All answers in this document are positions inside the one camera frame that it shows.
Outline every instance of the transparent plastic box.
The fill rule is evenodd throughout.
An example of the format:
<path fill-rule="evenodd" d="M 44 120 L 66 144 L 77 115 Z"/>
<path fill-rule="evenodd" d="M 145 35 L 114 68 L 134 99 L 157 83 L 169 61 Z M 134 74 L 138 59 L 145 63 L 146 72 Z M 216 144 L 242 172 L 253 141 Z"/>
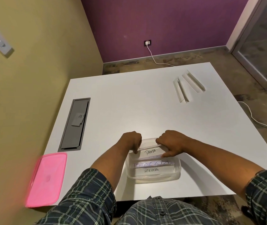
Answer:
<path fill-rule="evenodd" d="M 156 138 L 142 140 L 138 154 L 130 151 L 125 161 L 127 176 L 136 183 L 151 183 L 176 180 L 180 177 L 181 165 L 177 157 L 162 158 L 168 151 L 155 142 Z"/>

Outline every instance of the yellow wall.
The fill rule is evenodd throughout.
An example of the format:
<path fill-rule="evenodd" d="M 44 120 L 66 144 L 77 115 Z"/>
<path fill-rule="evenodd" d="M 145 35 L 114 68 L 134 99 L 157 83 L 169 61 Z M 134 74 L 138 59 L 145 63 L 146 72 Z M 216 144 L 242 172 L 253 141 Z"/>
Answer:
<path fill-rule="evenodd" d="M 100 75 L 103 63 L 80 0 L 0 0 L 0 224 L 31 224 L 24 209 L 70 78 Z"/>

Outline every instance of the person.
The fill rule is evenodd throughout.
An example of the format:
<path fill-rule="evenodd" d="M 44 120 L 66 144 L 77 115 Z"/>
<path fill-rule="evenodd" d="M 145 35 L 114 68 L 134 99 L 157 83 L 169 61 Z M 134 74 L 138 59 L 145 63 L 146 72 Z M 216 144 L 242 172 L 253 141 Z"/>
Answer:
<path fill-rule="evenodd" d="M 110 224 L 116 211 L 114 190 L 126 156 L 142 141 L 136 132 L 124 133 L 118 142 L 80 175 L 62 201 L 36 224 Z M 173 130 L 158 144 L 168 148 L 162 157 L 187 153 L 205 165 L 222 183 L 247 201 L 258 224 L 267 224 L 267 170 L 231 152 Z M 116 224 L 220 224 L 182 201 L 149 197 L 134 204 Z"/>

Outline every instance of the shirt sleeve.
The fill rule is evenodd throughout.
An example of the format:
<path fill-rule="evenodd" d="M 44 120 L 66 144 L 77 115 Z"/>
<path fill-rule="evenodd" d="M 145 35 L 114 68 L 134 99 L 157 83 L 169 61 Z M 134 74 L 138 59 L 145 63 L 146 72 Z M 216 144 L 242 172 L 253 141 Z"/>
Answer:
<path fill-rule="evenodd" d="M 246 187 L 248 207 L 258 224 L 267 224 L 267 170 L 260 171 Z"/>
<path fill-rule="evenodd" d="M 35 224 L 110 224 L 116 200 L 106 177 L 94 168 L 83 171 L 62 201 Z"/>

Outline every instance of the black outlet plate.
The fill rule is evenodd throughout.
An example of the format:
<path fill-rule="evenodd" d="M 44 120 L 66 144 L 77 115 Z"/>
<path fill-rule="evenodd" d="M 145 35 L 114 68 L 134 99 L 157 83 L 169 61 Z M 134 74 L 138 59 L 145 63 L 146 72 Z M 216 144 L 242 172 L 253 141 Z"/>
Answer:
<path fill-rule="evenodd" d="M 144 41 L 144 46 L 146 46 L 145 42 L 147 42 L 147 41 L 150 42 L 150 44 L 148 44 L 148 46 L 151 46 L 151 40 L 145 40 L 145 41 Z"/>

